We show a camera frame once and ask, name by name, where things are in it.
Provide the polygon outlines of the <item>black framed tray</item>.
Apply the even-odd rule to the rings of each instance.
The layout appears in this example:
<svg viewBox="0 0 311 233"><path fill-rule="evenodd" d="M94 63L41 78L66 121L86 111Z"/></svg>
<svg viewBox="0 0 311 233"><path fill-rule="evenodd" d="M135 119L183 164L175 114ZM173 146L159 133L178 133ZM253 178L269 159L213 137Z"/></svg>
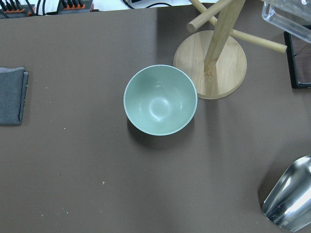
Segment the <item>black framed tray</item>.
<svg viewBox="0 0 311 233"><path fill-rule="evenodd" d="M284 32L286 54L293 89L311 88L311 44Z"/></svg>

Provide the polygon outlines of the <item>light green bowl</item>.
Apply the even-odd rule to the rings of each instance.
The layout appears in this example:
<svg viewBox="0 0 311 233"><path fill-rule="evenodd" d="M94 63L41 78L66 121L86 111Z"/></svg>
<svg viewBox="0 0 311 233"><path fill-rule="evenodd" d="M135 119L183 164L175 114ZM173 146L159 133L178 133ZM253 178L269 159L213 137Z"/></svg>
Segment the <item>light green bowl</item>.
<svg viewBox="0 0 311 233"><path fill-rule="evenodd" d="M140 131L166 136L187 126L197 109L197 91L190 77L169 65L153 65L128 82L123 105Z"/></svg>

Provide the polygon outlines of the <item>wooden cup tree stand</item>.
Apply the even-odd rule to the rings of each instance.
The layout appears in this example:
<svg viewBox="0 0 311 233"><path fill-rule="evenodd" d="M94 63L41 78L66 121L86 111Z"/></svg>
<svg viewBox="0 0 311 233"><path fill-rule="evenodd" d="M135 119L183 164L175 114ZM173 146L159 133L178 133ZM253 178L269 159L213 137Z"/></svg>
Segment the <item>wooden cup tree stand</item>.
<svg viewBox="0 0 311 233"><path fill-rule="evenodd" d="M192 79L198 97L214 100L233 93L244 81L247 60L238 39L284 53L287 47L234 30L243 0L219 0L206 8L191 1L200 15L187 24L192 34L177 48L173 65Z"/></svg>

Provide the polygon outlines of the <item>grey folded cloth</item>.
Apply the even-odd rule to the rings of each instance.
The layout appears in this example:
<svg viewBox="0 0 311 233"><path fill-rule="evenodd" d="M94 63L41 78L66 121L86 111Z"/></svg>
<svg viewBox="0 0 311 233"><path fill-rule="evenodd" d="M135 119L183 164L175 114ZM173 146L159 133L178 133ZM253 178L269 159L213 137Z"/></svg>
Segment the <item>grey folded cloth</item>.
<svg viewBox="0 0 311 233"><path fill-rule="evenodd" d="M20 125L29 73L24 67L0 69L0 124Z"/></svg>

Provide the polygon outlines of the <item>metal scoop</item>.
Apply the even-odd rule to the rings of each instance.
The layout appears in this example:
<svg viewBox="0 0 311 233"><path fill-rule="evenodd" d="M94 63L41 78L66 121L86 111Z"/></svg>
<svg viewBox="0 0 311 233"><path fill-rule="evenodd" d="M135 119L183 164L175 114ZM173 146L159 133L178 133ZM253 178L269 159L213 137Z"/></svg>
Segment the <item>metal scoop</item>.
<svg viewBox="0 0 311 233"><path fill-rule="evenodd" d="M311 223L311 156L303 156L285 170L264 200L263 214L292 233Z"/></svg>

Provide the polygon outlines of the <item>orange black connector block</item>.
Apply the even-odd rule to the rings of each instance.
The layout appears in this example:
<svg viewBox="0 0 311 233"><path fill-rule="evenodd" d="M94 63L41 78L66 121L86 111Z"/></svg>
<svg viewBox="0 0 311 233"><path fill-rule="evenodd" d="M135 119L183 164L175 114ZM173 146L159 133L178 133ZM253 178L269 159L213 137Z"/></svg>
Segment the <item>orange black connector block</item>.
<svg viewBox="0 0 311 233"><path fill-rule="evenodd" d="M35 5L28 0L1 0L0 18L22 18L29 17L35 13Z"/></svg>

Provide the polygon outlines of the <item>clear glass cup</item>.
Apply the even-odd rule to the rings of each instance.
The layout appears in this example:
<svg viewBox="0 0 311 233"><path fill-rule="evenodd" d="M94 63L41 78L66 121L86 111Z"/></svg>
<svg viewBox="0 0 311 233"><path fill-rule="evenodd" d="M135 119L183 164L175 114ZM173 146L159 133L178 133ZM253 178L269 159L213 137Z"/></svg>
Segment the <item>clear glass cup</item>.
<svg viewBox="0 0 311 233"><path fill-rule="evenodd" d="M262 18L299 39L311 42L311 2L309 0L265 0Z"/></svg>

